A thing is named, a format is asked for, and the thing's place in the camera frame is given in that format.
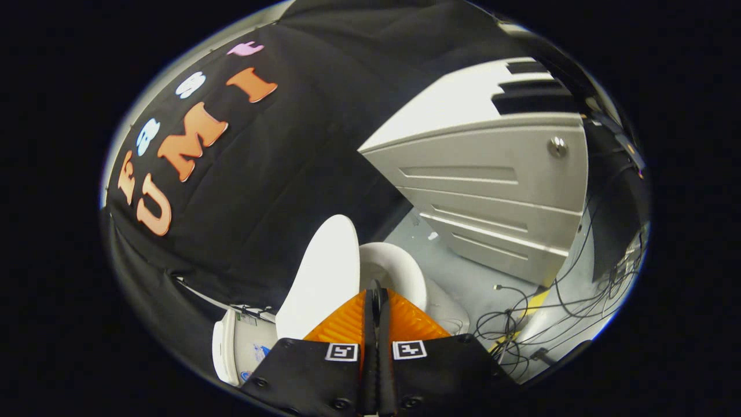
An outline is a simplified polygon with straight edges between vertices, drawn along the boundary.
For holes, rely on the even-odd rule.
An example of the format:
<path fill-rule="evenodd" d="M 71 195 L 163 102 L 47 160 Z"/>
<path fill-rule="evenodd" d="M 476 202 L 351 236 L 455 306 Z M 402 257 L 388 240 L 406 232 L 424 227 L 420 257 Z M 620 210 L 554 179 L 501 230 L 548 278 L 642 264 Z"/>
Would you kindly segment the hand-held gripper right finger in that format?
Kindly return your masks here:
<path fill-rule="evenodd" d="M 497 414 L 519 391 L 471 334 L 452 335 L 389 288 L 377 291 L 377 412 L 381 416 Z"/>

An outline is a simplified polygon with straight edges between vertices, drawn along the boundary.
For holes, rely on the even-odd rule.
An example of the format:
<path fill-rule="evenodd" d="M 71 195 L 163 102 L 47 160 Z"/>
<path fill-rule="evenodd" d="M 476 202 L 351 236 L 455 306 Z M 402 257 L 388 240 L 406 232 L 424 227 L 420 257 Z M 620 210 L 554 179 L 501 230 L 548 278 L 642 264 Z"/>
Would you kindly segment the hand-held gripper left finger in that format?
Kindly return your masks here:
<path fill-rule="evenodd" d="M 240 390 L 282 415 L 378 416 L 380 283 L 305 339 L 281 338 Z"/>

